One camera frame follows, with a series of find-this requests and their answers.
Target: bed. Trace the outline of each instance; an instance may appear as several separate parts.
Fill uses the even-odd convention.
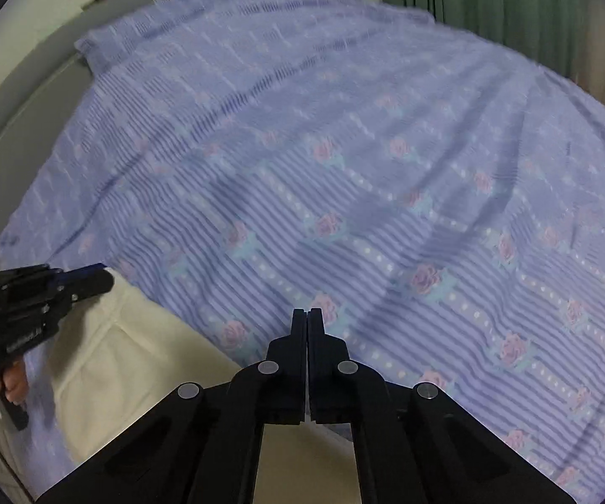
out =
[[[241,365],[321,307],[603,501],[605,107],[418,10],[148,3],[96,4],[0,89],[2,264],[104,261]],[[40,493],[75,465],[26,362]]]

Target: blue bedsheet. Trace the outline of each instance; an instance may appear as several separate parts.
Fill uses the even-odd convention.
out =
[[[361,0],[168,0],[78,47],[97,78],[0,237],[8,266],[105,261],[242,364],[321,307],[352,357],[603,500],[605,107]],[[59,456],[33,381],[22,437]]]

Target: black handle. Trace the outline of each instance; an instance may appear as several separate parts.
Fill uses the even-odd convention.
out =
[[[29,415],[27,411],[22,409],[21,406],[9,402],[9,400],[6,398],[6,389],[4,387],[2,387],[0,390],[0,399],[4,409],[9,414],[9,417],[11,417],[13,425],[18,429],[18,431],[26,429],[27,425],[29,424]]]

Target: pink rose pattern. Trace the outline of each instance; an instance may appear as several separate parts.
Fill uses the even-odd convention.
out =
[[[319,163],[328,163],[335,155],[335,146],[330,138],[324,138],[314,145],[312,154]]]
[[[410,153],[410,146],[408,143],[402,138],[393,138],[389,142],[389,153],[398,159],[403,159],[407,157]]]
[[[569,409],[571,409],[571,412],[580,412],[581,409],[583,409],[583,407],[587,404],[589,397],[589,388],[586,386],[579,388],[576,394],[574,394],[573,398],[569,400]]]
[[[512,367],[526,354],[526,342],[516,333],[509,332],[503,340],[499,358],[506,367]]]
[[[475,177],[473,178],[475,182],[475,186],[482,193],[489,195],[492,192],[493,180],[485,173],[475,173]]]
[[[203,147],[205,157],[213,157],[221,152],[221,147],[218,144],[211,143]]]
[[[171,165],[159,161],[150,161],[150,170],[158,176],[169,176],[174,171]]]
[[[425,296],[431,292],[431,289],[440,284],[442,278],[440,272],[432,265],[418,265],[415,274],[410,279],[410,286],[420,296]]]
[[[95,243],[95,233],[88,233],[83,235],[81,238],[81,243],[79,245],[79,254],[85,254]]]
[[[337,305],[335,305],[333,298],[328,294],[324,294],[323,292],[317,294],[309,308],[321,309],[321,313],[324,315],[324,326],[330,326],[337,320]]]
[[[578,476],[578,470],[576,470],[573,466],[567,466],[564,468],[564,471],[560,473],[557,477],[555,483],[560,487],[565,487],[569,485],[572,481],[574,481]]]
[[[340,230],[342,230],[342,220],[334,212],[322,215],[315,222],[315,232],[320,237],[333,236]]]
[[[545,228],[542,238],[543,242],[550,248],[557,248],[559,245],[559,235],[557,234],[557,230],[552,227]]]
[[[248,236],[249,231],[244,222],[237,221],[233,223],[233,227],[230,229],[228,238],[226,239],[228,248],[231,250],[238,249],[246,242]]]
[[[239,320],[229,320],[221,331],[221,345],[227,351],[234,351],[247,340],[247,327]]]
[[[570,327],[575,327],[585,316],[583,304],[576,299],[571,299],[566,306],[566,322]]]
[[[510,263],[515,258],[515,246],[510,235],[503,233],[499,238],[499,256],[504,263]]]
[[[416,187],[413,187],[403,196],[402,202],[408,208],[413,208],[419,201],[421,201],[421,199],[421,192]]]
[[[577,222],[591,228],[595,228],[603,219],[603,209],[597,205],[585,205],[577,213]]]
[[[526,445],[526,436],[522,430],[510,430],[508,435],[503,439],[503,442],[513,451],[519,452]]]
[[[440,390],[445,390],[447,386],[447,381],[445,377],[440,375],[440,373],[435,372],[433,370],[426,370],[424,374],[419,378],[420,383],[433,383]]]

